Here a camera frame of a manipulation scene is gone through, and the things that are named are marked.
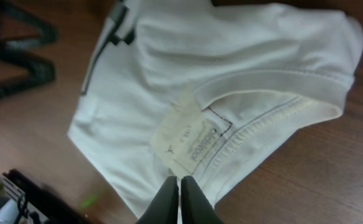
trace white tag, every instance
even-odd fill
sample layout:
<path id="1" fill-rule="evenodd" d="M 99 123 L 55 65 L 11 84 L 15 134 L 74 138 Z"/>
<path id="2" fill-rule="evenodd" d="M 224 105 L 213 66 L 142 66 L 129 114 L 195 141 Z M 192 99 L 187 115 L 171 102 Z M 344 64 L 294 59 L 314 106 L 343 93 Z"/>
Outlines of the white tag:
<path id="1" fill-rule="evenodd" d="M 192 175 L 220 137 L 219 130 L 200 111 L 188 86 L 171 105 L 151 139 L 159 157 L 180 178 Z"/>

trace t-shirt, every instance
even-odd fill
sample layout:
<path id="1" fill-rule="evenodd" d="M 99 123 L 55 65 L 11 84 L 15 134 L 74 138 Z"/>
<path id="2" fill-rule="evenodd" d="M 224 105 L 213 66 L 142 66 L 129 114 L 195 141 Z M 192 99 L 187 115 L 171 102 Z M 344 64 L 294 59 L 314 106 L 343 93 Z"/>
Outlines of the t-shirt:
<path id="1" fill-rule="evenodd" d="M 170 175 L 214 206 L 296 130 L 342 115 L 362 50 L 341 11 L 119 1 L 68 135 L 137 217 Z"/>

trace white garment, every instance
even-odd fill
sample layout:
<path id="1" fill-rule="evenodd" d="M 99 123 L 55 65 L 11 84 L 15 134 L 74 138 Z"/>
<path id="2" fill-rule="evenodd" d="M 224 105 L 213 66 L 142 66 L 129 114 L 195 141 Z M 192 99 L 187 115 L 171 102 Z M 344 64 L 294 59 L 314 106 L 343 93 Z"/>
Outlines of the white garment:
<path id="1" fill-rule="evenodd" d="M 137 217 L 173 173 L 214 206 L 296 130 L 342 115 L 362 49 L 341 11 L 127 0 L 68 135 Z"/>

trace wood grain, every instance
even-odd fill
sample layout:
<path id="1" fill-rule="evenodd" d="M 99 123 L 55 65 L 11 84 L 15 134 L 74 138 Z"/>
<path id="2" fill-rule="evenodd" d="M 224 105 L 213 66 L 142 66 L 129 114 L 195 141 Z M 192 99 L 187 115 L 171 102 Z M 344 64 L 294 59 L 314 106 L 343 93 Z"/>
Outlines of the wood grain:
<path id="1" fill-rule="evenodd" d="M 94 223 L 134 223 L 116 192 L 66 137 L 108 1 L 19 2 L 59 28 L 58 44 L 34 51 L 55 62 L 58 79 L 0 101 L 0 172 L 19 169 Z M 214 0 L 263 2 L 268 1 Z M 284 2 L 342 9 L 363 25 L 363 0 Z M 91 195 L 100 199 L 79 209 Z M 226 195 L 216 212 L 225 223 L 363 223 L 363 58 L 345 114 L 298 131 Z"/>

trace wooden table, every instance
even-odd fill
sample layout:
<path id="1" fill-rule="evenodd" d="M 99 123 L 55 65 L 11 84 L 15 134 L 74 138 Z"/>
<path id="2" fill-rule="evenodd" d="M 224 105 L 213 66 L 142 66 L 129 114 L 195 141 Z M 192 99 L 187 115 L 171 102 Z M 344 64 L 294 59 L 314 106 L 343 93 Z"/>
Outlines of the wooden table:
<path id="1" fill-rule="evenodd" d="M 58 77 L 0 100 L 0 172 L 19 169 L 95 223 L 134 223 L 66 135 L 109 3 L 18 1 L 59 28 L 57 44 L 34 50 L 55 62 Z M 252 1 L 215 1 L 221 2 Z M 284 2 L 342 9 L 363 25 L 363 0 Z M 91 196 L 100 199 L 80 208 Z M 363 223 L 363 58 L 345 114 L 298 131 L 224 197 L 216 212 L 225 223 Z"/>

